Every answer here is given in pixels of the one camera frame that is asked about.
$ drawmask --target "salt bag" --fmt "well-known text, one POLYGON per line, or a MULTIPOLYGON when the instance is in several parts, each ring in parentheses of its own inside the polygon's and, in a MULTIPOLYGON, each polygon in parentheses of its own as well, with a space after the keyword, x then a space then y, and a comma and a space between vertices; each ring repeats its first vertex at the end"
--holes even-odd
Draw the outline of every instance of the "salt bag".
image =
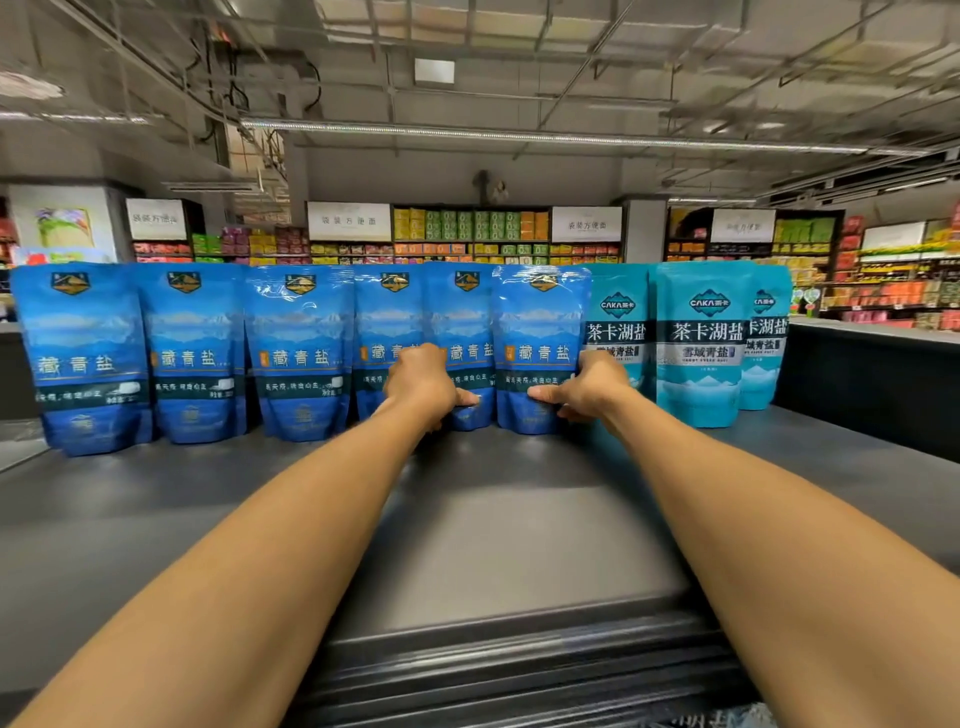
POLYGON ((647 315, 647 271, 651 266, 597 263, 585 267, 592 283, 584 346, 610 352, 627 370, 631 386, 640 389, 647 342, 653 341, 655 330, 647 315))
POLYGON ((422 275, 420 265, 359 265, 353 269, 353 389, 361 421, 384 401, 383 385, 400 351, 423 343, 422 275))
POLYGON ((793 297, 790 269, 757 265, 751 292, 753 308, 743 352, 740 409, 766 409, 777 391, 777 378, 789 329, 787 317, 793 297))
POLYGON ((156 422, 172 443, 212 443, 247 431, 244 267, 133 265, 146 325, 156 422))
POLYGON ((353 359, 353 270, 251 268, 244 309, 267 434, 310 442, 343 432, 353 359))
POLYGON ((590 297, 590 271, 504 265, 493 272, 496 419, 524 435, 556 432, 556 407, 531 400, 536 384, 562 384, 577 367, 590 297))
POLYGON ((147 354, 130 267, 17 266, 11 288, 47 444, 73 457, 150 442, 147 354))
POLYGON ((657 267, 657 404, 688 425, 728 427, 736 419, 754 267, 657 267))
POLYGON ((490 328, 492 268, 476 263, 423 266, 423 337, 446 352, 453 383, 480 398, 450 415, 455 430, 488 426, 496 399, 490 328))

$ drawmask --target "caka logo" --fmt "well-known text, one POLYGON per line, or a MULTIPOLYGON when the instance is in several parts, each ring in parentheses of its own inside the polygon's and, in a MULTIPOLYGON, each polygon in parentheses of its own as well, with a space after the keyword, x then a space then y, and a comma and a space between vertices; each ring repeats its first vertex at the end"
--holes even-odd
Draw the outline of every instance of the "caka logo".
POLYGON ((287 276, 287 290, 302 296, 317 287, 316 276, 287 276))
POLYGON ((409 273, 381 273, 380 274, 380 285, 386 288, 388 291, 402 291, 408 285, 410 285, 410 274, 409 273))
POLYGON ((547 291, 556 288, 559 284, 557 283, 556 276, 549 273, 539 273, 530 279, 530 285, 532 285, 538 291, 546 293, 547 291))
POLYGON ((717 293, 712 288, 708 288, 703 293, 697 294, 690 299, 690 307, 697 313, 712 318, 718 313, 723 313, 730 308, 730 299, 722 293, 717 293))
POLYGON ((762 288, 756 292, 754 298, 754 311, 757 313, 766 313, 777 304, 777 299, 764 291, 762 288))
POLYGON ((50 287, 67 296, 76 296, 90 289, 90 276, 86 273, 55 273, 50 279, 50 287))
POLYGON ((171 271, 167 274, 167 283, 181 293, 193 293, 200 288, 200 274, 194 271, 171 271))
POLYGON ((617 291, 612 296, 608 296, 600 302, 600 308, 604 313, 609 313, 614 318, 619 319, 636 308, 636 303, 617 291))
POLYGON ((477 271, 457 271, 453 284, 462 291, 472 291, 480 285, 480 274, 477 271))

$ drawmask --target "forearm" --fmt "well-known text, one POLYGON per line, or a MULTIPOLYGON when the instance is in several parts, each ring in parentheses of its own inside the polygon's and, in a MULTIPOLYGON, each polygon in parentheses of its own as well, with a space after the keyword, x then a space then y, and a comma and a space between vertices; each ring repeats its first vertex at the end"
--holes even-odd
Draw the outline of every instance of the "forearm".
POLYGON ((878 716, 935 725, 947 703, 960 708, 948 696, 960 674, 955 577, 838 498, 639 395, 618 398, 606 421, 789 725, 822 716, 823 725, 839 716, 845 726, 885 724, 878 716), (915 661, 922 667, 911 670, 915 661))
POLYGON ((391 408, 279 474, 125 606, 17 728, 276 725, 424 425, 391 408))

